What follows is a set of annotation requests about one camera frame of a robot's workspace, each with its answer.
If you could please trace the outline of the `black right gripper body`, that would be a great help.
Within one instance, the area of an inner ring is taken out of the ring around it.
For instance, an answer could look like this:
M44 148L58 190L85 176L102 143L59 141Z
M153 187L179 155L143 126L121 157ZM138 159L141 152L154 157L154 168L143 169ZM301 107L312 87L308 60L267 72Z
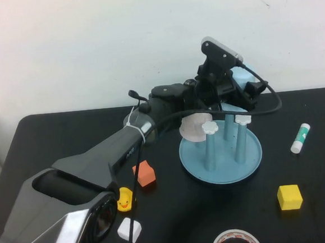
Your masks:
M246 83L255 82L255 77L234 65L203 64L198 67L196 96L208 106L224 102L247 111L255 109L257 100L249 102Z

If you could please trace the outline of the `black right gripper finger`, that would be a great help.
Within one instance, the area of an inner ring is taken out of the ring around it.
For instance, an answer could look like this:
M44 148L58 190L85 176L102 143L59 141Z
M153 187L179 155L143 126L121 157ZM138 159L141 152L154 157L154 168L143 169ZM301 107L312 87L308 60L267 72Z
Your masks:
M266 85L262 82L248 81L245 86L247 100L249 102L256 101L265 89Z

